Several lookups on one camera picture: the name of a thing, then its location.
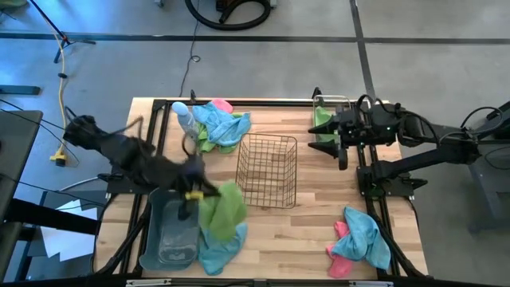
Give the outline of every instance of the white paper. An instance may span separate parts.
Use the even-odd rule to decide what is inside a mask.
[[[72,208],[63,210],[62,212],[69,212],[75,214],[81,212],[81,208],[79,208],[79,206],[80,200],[75,200],[72,202],[68,202],[63,206],[60,206],[57,209]],[[59,253],[62,249],[62,244],[65,243],[62,231],[51,227],[41,226],[41,232],[42,238],[45,243],[46,254],[48,254],[48,257],[50,258],[53,255]]]
[[[78,215],[97,220],[97,208],[81,211]],[[94,252],[94,235],[65,231],[69,247],[61,250],[61,262]]]
[[[75,200],[57,209],[64,209],[62,212],[97,220],[97,208],[81,210],[80,206],[80,200]],[[66,261],[91,254],[94,251],[94,235],[43,226],[41,227],[41,232],[49,258],[60,253],[60,261]]]

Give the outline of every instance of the wooden tabletop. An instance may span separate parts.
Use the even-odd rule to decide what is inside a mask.
[[[148,119],[154,98],[134,98],[127,119],[145,119],[142,133],[147,133]],[[250,112],[249,132],[297,139],[296,206],[292,209],[249,206],[248,237],[241,252],[224,268],[220,278],[286,278],[326,279],[331,259],[325,248],[338,238],[333,223],[343,220],[343,208],[354,207],[366,211],[355,181],[358,157],[355,148],[349,149],[349,168],[339,171],[337,160],[313,150],[307,143],[314,135],[312,108],[301,107],[234,107],[235,112]],[[159,115],[156,131],[160,127]],[[185,159],[181,150],[182,129],[176,115],[171,113],[163,154],[174,161]],[[153,143],[157,143],[158,132]],[[213,151],[204,155],[207,177],[216,184],[235,179],[238,150],[224,155]],[[380,159],[400,159],[397,144],[378,147]],[[124,240],[134,195],[120,195],[106,210],[97,240],[96,269],[106,264]],[[388,198],[391,227],[395,241],[416,268],[427,273],[416,218],[410,204],[401,198]],[[133,244],[129,270],[135,265],[139,239]],[[195,262],[178,272],[144,271],[145,277],[207,277]],[[365,261],[355,262],[350,279],[375,279],[376,272]]]

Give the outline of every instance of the metal wire basket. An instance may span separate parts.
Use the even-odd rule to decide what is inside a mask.
[[[296,204],[297,140],[246,134],[239,147],[236,183],[245,204],[293,208]]]

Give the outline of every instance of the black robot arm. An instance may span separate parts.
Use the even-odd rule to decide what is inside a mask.
[[[191,154],[185,162],[175,163],[162,155],[152,155],[155,147],[139,137],[101,130],[92,116],[69,119],[64,140],[98,151],[146,193],[157,187],[184,193],[198,185],[204,196],[218,195],[218,190],[205,177],[205,164],[200,155]]]
[[[401,173],[437,163],[472,163],[478,156],[477,141],[463,128],[431,124],[416,113],[405,110],[400,104],[374,104],[366,111],[361,109],[362,96],[354,108],[338,111],[324,124],[310,128],[314,134],[338,135],[338,143],[309,143],[310,147],[339,158],[339,168],[347,169],[347,149],[352,146],[391,145],[397,139],[407,147],[435,143],[437,149],[393,163],[378,161],[372,166],[375,179],[395,178]]]

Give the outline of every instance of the green towel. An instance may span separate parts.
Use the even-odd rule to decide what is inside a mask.
[[[320,124],[324,124],[325,122],[329,121],[329,119],[332,117],[332,115],[325,108],[317,107],[315,117],[316,117],[316,126],[318,126]],[[330,140],[334,140],[336,143],[338,142],[338,136],[337,136],[336,131],[335,131],[335,135],[317,135],[317,139],[318,139],[319,143],[325,143]]]
[[[246,218],[246,205],[234,181],[223,183],[221,196],[204,198],[198,204],[200,227],[208,230],[217,240],[228,242],[236,235],[236,225]]]
[[[241,114],[232,114],[234,118],[242,117]],[[198,148],[200,149],[201,153],[212,151],[214,147],[217,146],[215,143],[211,143],[209,140],[207,140],[207,136],[209,135],[207,133],[207,128],[205,124],[201,124],[197,122],[198,125]],[[236,144],[234,144],[231,147],[223,147],[218,146],[218,149],[221,153],[230,153],[236,149]]]

